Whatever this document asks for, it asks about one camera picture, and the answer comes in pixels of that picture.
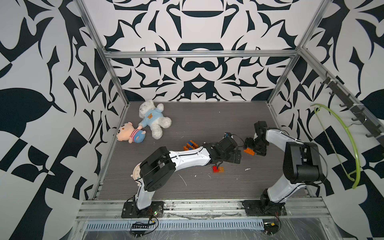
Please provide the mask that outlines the large orange lego brick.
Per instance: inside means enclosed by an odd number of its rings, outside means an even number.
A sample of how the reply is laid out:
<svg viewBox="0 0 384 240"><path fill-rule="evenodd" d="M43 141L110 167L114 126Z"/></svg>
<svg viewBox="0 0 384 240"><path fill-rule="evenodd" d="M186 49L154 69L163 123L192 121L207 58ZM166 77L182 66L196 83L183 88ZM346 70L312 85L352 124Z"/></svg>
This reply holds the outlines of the large orange lego brick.
<svg viewBox="0 0 384 240"><path fill-rule="evenodd" d="M254 152L252 149L250 149L250 148L246 148L246 149L244 150L244 152L247 153L247 154L249 154L249 155L251 155L251 156L254 156L254 155L255 155L255 152Z"/></svg>

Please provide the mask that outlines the red square lego brick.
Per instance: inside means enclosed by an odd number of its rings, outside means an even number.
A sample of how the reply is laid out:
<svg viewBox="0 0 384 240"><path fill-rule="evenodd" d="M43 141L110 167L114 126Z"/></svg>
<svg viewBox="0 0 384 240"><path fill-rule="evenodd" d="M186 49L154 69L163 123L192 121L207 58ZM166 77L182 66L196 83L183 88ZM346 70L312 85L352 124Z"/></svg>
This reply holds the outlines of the red square lego brick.
<svg viewBox="0 0 384 240"><path fill-rule="evenodd" d="M219 173L219 172L220 172L220 170L219 170L219 168L218 168L218 167L216 167L216 166L213 166L213 172L214 172L214 173Z"/></svg>

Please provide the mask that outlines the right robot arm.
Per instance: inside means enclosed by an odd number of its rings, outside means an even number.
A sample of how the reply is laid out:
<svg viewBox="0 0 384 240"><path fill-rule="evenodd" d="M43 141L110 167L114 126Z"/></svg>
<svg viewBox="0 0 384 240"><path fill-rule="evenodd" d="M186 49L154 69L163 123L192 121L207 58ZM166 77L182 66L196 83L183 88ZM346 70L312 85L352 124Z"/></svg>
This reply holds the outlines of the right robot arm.
<svg viewBox="0 0 384 240"><path fill-rule="evenodd" d="M256 122L254 127L255 136L245 140L244 152L265 157L269 144L284 151L283 175L263 192L261 208L281 207L298 190L327 178L317 144L302 142L282 130L269 128L265 121Z"/></svg>

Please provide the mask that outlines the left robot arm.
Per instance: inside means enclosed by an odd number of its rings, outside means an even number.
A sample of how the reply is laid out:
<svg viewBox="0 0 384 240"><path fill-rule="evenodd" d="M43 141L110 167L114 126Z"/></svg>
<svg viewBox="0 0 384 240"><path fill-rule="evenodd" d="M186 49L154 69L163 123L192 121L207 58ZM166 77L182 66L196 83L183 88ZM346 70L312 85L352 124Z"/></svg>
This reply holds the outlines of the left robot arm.
<svg viewBox="0 0 384 240"><path fill-rule="evenodd" d="M241 158L238 144L229 135L193 150L177 152L160 147L133 170L132 178L139 187L133 197L136 208L139 211L148 208L155 191L162 188L174 172L196 166L218 166L222 162L239 164Z"/></svg>

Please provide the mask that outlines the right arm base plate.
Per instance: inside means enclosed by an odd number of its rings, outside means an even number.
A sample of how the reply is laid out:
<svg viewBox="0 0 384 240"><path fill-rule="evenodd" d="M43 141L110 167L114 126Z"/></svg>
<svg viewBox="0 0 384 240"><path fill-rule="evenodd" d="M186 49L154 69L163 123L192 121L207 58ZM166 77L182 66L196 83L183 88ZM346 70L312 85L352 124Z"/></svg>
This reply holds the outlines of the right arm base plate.
<svg viewBox="0 0 384 240"><path fill-rule="evenodd" d="M244 200L242 205L248 217L286 216L285 203L273 203L261 200Z"/></svg>

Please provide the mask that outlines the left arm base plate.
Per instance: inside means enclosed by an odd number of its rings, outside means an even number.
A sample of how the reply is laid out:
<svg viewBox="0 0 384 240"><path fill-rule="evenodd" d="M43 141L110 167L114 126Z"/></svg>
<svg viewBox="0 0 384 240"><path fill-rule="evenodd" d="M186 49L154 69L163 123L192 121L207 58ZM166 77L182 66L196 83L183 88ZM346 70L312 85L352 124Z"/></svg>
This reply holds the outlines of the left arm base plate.
<svg viewBox="0 0 384 240"><path fill-rule="evenodd" d="M142 210L136 206L136 202L127 201L124 203L121 218L122 219L133 219L133 218L146 218L146 217L157 217L161 216L164 212L164 202L157 201L152 202L149 207Z"/></svg>

